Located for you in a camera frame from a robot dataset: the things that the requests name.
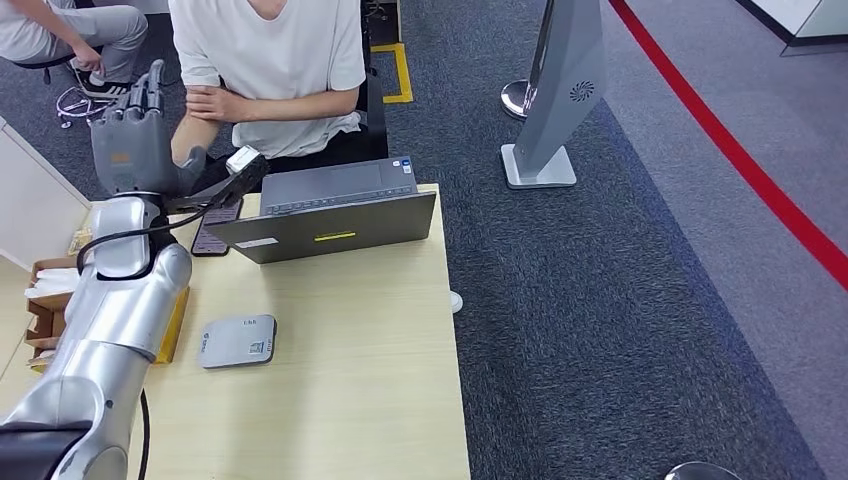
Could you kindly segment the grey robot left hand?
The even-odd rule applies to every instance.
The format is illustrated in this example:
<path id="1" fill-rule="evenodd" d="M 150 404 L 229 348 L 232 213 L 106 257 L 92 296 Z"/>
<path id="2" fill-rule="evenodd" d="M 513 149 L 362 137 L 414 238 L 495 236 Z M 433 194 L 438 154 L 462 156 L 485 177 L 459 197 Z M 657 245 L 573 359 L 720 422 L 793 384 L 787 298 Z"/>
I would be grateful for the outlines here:
<path id="1" fill-rule="evenodd" d="M 153 61 L 148 72 L 90 125 L 97 177 L 111 195 L 185 197 L 205 169 L 207 154 L 199 146 L 181 164 L 173 162 L 163 117 L 163 68 L 163 60 Z"/>

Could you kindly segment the person's left hand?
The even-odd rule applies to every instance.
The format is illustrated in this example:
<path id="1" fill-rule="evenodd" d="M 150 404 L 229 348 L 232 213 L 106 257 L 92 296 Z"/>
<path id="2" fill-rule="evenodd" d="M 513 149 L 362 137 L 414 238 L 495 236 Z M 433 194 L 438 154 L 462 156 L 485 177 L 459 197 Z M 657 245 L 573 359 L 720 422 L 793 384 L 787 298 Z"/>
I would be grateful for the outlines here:
<path id="1" fill-rule="evenodd" d="M 186 90 L 186 110 L 194 118 L 239 123 L 249 120 L 249 106 L 248 99 L 223 88 L 189 86 Z"/>

